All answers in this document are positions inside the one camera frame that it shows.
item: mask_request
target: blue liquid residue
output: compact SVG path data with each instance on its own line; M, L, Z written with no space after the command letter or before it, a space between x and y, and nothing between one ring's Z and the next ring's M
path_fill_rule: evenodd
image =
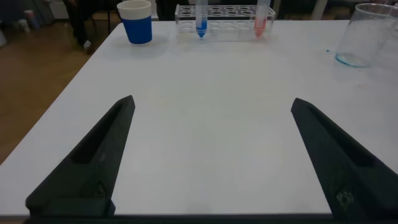
M370 66L370 64L365 59L357 57L350 53L336 54L335 59L345 65L354 68L366 68Z
M201 22L201 27L197 27L197 32L200 38L206 34L207 30L207 20Z

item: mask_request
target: test tube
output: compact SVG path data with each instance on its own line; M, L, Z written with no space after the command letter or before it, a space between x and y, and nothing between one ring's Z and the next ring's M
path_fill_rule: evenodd
M206 34L207 30L207 5L208 0L197 0L196 2L197 32L200 38Z
M269 12L269 4L271 0L258 0L256 20L254 21L254 32L256 37L260 37L266 29L267 16Z

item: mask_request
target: person's leg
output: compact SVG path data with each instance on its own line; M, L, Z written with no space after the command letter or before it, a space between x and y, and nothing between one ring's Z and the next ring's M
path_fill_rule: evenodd
M73 35L76 37L80 46L85 48L87 45L87 33L84 20L81 16L81 11L78 6L79 0L63 0L67 8L70 25L73 28Z

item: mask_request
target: wooden floor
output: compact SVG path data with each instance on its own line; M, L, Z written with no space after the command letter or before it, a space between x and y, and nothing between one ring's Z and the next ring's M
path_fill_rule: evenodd
M96 21L96 26L95 32L92 22L86 22L98 48L108 28L106 21ZM9 43L0 47L0 164L90 58L65 22L30 34L4 32Z

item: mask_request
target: white table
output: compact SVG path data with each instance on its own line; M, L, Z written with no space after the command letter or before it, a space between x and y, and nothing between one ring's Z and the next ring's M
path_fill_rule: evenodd
M174 22L154 22L142 46L118 25L0 167L0 215L27 215L26 197L127 95L136 111L116 214L330 213L290 113L296 97L398 170L396 78L326 52L347 23L276 21L268 43L179 50Z

